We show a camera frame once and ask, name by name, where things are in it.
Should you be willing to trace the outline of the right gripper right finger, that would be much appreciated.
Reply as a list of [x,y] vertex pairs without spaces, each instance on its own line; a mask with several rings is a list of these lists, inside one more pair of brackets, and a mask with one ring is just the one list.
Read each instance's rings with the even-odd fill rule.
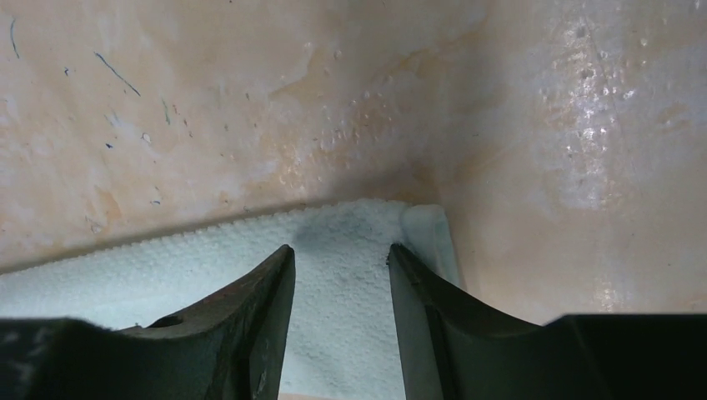
[[536,325],[444,280],[405,246],[388,265],[408,399],[703,399],[703,314],[568,314]]

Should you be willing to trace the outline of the light mint green towel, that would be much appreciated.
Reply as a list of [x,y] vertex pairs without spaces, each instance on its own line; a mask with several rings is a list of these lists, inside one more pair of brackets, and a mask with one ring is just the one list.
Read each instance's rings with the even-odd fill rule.
[[402,243],[459,285],[439,205],[358,200],[252,217],[50,262],[1,277],[5,318],[146,325],[250,272],[282,245],[296,283],[280,388],[331,399],[402,399],[389,269]]

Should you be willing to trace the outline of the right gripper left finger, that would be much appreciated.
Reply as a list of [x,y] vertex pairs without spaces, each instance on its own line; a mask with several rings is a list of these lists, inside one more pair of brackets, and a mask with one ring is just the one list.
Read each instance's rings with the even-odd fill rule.
[[293,306],[295,253],[146,327],[75,318],[1,321],[4,399],[275,399]]

